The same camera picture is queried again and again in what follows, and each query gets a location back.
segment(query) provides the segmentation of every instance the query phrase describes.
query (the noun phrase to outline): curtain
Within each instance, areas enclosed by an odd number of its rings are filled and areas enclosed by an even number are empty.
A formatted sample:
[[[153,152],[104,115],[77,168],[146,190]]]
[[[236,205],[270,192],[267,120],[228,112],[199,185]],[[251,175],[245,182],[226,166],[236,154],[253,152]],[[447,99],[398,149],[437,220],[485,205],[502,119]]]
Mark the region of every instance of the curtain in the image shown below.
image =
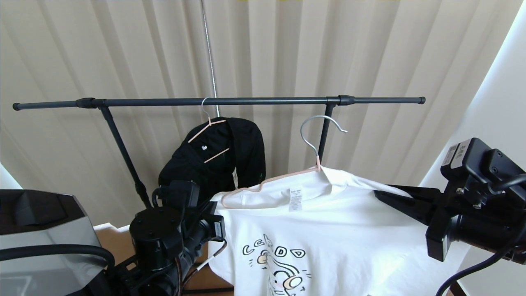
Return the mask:
[[[94,224],[144,206],[97,110],[15,112],[81,97],[425,96],[337,106],[323,165],[418,185],[470,104],[521,0],[1,1],[1,162],[26,189],[77,196]],[[262,131],[267,176],[312,166],[300,124],[323,105],[221,106]],[[206,109],[213,114],[214,108]],[[151,192],[199,106],[115,107]],[[319,143],[322,120],[305,128]]]

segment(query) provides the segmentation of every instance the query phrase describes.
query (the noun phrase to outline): cardboard surface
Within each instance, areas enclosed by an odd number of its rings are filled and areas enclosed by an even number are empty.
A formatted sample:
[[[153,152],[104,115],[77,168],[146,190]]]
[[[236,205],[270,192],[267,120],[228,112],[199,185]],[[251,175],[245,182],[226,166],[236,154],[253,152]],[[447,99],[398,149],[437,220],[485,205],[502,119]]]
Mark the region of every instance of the cardboard surface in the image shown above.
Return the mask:
[[[132,238],[128,231],[128,226],[116,228],[106,223],[93,227],[103,248],[110,251],[115,257],[115,264],[119,264],[135,254]],[[203,255],[196,261],[203,262],[208,254],[207,245],[203,247]],[[185,286],[185,290],[229,288],[232,287],[228,282],[218,277],[212,272],[210,267],[206,266],[197,272]],[[195,296],[233,296],[233,292],[222,293],[200,293]]]

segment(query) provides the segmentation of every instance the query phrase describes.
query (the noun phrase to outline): black shirt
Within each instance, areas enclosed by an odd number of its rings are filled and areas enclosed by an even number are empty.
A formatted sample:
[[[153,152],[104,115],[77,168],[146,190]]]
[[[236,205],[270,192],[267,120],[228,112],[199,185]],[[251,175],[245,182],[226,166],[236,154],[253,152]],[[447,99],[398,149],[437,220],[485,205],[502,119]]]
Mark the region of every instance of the black shirt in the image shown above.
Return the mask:
[[[159,174],[159,185],[172,180],[193,181],[200,187],[199,203],[209,201],[214,194],[236,189],[232,173],[237,168],[238,187],[261,183],[266,176],[265,148],[257,125],[249,120],[218,117],[226,122],[213,124],[190,140],[208,122],[192,129],[181,146]],[[227,152],[205,163],[219,152]]]

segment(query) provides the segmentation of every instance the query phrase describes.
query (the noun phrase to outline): horizontal rod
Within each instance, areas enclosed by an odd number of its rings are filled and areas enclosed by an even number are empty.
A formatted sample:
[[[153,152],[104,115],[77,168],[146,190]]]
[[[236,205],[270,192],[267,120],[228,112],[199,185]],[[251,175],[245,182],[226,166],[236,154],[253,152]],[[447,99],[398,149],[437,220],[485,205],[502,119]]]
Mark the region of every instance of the horizontal rod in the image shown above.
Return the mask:
[[[352,104],[410,103],[423,104],[425,97],[353,97],[348,95],[327,97],[226,97],[209,98],[204,105],[311,105],[334,104],[347,106]],[[81,98],[76,101],[14,103],[14,110],[46,108],[99,108],[117,106],[198,106],[202,98],[135,98],[135,99],[97,99]]]

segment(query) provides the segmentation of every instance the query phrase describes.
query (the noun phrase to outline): white label on robot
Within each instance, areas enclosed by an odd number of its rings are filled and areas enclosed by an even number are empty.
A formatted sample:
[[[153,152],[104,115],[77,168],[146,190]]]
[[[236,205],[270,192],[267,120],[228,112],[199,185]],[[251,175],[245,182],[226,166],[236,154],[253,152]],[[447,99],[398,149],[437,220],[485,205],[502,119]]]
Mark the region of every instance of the white label on robot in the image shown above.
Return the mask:
[[[464,156],[466,155],[466,150],[468,149],[470,142],[471,142],[471,139],[465,140],[464,142],[459,144],[459,147],[457,148],[457,152],[455,153],[455,156],[453,157],[453,161],[451,162],[452,169],[456,169],[462,166],[462,160],[464,159]]]
[[[455,144],[449,147],[448,153],[446,154],[446,158],[444,159],[444,162],[442,162],[441,166],[445,166],[451,163],[451,160],[453,159],[453,155],[455,155],[455,151],[457,150],[458,146],[459,144]]]
[[[289,212],[298,212],[302,210],[301,200],[303,199],[302,188],[290,188]]]
[[[214,228],[216,229],[216,236],[223,237],[223,231],[221,231],[221,223],[214,222]]]

